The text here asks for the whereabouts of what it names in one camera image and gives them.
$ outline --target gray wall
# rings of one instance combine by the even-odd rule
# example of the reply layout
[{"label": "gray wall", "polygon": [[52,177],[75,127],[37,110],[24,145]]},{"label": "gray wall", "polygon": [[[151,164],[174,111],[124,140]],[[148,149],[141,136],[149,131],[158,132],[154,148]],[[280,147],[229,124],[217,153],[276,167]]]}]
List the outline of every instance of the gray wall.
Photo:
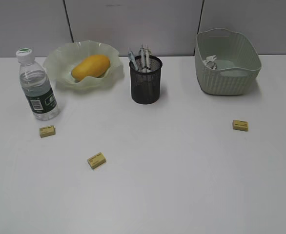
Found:
[{"label": "gray wall", "polygon": [[[193,55],[202,0],[65,0],[75,41],[95,40],[137,53]],[[286,0],[205,0],[200,31],[244,33],[259,54],[286,54]],[[71,42],[62,0],[0,0],[0,57],[21,47],[47,56]]]},{"label": "gray wall", "polygon": [[193,55],[202,0],[65,0],[74,41],[107,43],[127,55]]},{"label": "gray wall", "polygon": [[37,57],[71,42],[62,0],[0,0],[0,57],[14,57],[19,48]]},{"label": "gray wall", "polygon": [[286,0],[205,0],[200,31],[245,34],[259,54],[286,54]]}]

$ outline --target water bottle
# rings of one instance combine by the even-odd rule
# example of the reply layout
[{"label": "water bottle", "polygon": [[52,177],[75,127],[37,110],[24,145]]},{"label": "water bottle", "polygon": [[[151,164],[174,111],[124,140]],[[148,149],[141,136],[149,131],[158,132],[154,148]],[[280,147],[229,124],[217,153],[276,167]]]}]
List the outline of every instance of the water bottle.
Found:
[{"label": "water bottle", "polygon": [[48,120],[59,114],[59,109],[44,69],[35,62],[31,49],[16,52],[20,63],[20,84],[37,119]]}]

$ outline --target black mesh pen holder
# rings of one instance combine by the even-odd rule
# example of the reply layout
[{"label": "black mesh pen holder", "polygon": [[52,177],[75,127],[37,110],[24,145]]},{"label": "black mesh pen holder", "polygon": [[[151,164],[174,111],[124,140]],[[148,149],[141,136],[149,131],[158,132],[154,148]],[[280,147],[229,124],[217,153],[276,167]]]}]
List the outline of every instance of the black mesh pen holder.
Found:
[{"label": "black mesh pen holder", "polygon": [[150,56],[151,72],[142,72],[141,56],[136,56],[135,61],[139,70],[134,69],[130,62],[131,96],[139,104],[151,104],[159,99],[161,89],[161,71],[163,63],[155,57]]}]

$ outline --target yellow mango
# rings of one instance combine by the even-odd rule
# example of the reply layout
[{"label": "yellow mango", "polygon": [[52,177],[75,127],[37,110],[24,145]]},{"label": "yellow mango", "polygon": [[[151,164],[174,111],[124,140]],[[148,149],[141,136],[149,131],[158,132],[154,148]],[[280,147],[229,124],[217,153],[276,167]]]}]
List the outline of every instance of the yellow mango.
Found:
[{"label": "yellow mango", "polygon": [[79,81],[87,76],[98,78],[107,71],[109,64],[107,56],[91,55],[71,71],[71,76]]}]

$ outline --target eraser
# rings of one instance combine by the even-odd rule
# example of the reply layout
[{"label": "eraser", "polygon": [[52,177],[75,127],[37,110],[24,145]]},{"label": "eraser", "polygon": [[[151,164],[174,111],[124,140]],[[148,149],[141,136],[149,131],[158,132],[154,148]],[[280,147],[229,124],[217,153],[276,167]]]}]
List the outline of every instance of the eraser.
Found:
[{"label": "eraser", "polygon": [[40,128],[39,134],[40,134],[41,138],[42,137],[46,137],[46,136],[48,137],[48,136],[51,136],[51,135],[55,135],[55,127],[54,127],[54,125]]},{"label": "eraser", "polygon": [[241,130],[241,131],[248,131],[248,122],[240,121],[240,120],[233,120],[233,129]]},{"label": "eraser", "polygon": [[93,157],[88,159],[88,163],[91,166],[92,169],[97,168],[101,164],[105,163],[106,159],[102,153],[98,153],[97,155],[94,155]]}]

